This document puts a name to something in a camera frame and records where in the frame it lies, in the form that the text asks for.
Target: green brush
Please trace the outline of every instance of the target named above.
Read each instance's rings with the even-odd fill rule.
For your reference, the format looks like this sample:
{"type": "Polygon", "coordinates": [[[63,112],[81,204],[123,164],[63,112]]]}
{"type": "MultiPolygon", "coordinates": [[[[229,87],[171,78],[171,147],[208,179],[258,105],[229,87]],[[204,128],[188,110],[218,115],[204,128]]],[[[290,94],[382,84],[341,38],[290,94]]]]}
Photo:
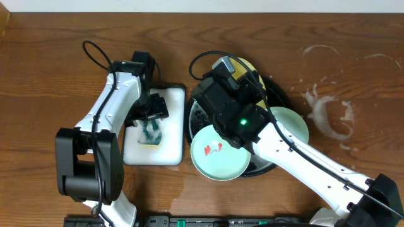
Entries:
{"type": "Polygon", "coordinates": [[[140,121],[139,127],[142,129],[142,135],[138,140],[139,144],[145,146],[158,146],[162,141],[162,130],[160,128],[160,119],[140,121]]]}

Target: red design on plate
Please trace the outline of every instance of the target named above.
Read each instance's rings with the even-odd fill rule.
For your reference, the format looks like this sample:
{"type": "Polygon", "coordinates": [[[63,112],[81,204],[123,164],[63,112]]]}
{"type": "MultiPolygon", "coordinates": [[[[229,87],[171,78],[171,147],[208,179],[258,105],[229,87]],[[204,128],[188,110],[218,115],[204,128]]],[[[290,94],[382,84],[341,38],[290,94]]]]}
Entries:
{"type": "Polygon", "coordinates": [[[210,146],[207,145],[207,146],[205,147],[205,156],[208,156],[208,154],[212,154],[212,153],[215,152],[215,151],[217,151],[217,152],[221,151],[221,150],[222,150],[222,147],[223,147],[223,144],[222,144],[222,143],[219,143],[219,144],[218,144],[218,149],[214,149],[214,150],[212,151],[211,148],[210,148],[210,146]]]}

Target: green light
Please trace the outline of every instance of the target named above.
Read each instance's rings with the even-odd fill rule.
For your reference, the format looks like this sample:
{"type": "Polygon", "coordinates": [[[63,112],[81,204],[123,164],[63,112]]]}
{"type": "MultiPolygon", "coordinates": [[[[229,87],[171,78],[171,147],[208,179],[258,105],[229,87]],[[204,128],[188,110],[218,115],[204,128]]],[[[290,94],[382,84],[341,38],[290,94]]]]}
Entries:
{"type": "Polygon", "coordinates": [[[246,119],[241,119],[240,124],[245,125],[247,123],[246,119]]]}

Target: white wall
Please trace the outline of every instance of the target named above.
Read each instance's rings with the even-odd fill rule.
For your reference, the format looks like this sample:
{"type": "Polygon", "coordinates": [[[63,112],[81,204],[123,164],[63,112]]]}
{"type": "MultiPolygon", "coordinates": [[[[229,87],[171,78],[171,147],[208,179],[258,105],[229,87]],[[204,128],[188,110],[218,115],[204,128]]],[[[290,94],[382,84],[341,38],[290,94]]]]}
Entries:
{"type": "Polygon", "coordinates": [[[0,0],[10,12],[404,13],[403,0],[0,0]]]}

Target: wooden table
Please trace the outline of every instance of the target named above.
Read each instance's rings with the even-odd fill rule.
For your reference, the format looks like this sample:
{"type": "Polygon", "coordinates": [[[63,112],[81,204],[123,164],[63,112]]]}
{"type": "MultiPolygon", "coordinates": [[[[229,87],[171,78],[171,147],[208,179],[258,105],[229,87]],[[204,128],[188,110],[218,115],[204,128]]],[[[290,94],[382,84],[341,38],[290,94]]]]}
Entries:
{"type": "MultiPolygon", "coordinates": [[[[151,52],[162,80],[186,85],[188,98],[197,81],[187,68],[199,53],[224,50],[248,59],[305,116],[312,146],[370,177],[385,173],[404,195],[403,37],[403,15],[13,13],[0,47],[0,225],[61,226],[67,215],[90,213],[59,195],[54,151],[59,128],[82,119],[105,84],[105,71],[81,49],[86,39],[113,60],[151,52]],[[344,143],[351,150],[306,117],[311,108],[300,92],[315,83],[320,97],[339,98],[328,105],[338,132],[347,132],[341,100],[352,102],[354,133],[344,143]]],[[[200,60],[195,73],[209,70],[215,59],[200,60]]],[[[326,206],[280,168],[254,178],[208,180],[184,144],[179,166],[125,166],[124,192],[141,214],[310,216],[326,206]]]]}

